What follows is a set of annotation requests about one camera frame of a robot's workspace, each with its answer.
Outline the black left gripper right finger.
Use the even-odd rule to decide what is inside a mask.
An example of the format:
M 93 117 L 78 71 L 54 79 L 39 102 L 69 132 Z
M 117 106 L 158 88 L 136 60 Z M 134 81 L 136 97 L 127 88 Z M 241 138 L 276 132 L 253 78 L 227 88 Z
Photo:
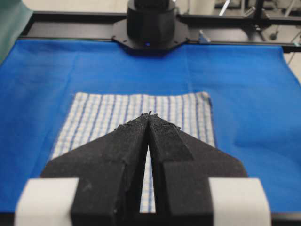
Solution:
M 149 118 L 156 212 L 166 226 L 268 226 L 269 203 L 259 179 L 240 160 Z

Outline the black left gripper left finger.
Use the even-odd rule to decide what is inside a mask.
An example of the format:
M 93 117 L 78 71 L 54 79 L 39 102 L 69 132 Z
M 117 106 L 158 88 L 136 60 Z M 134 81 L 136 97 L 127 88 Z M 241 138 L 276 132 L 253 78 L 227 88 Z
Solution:
M 49 161 L 18 201 L 16 226 L 117 226 L 140 209 L 149 115 Z

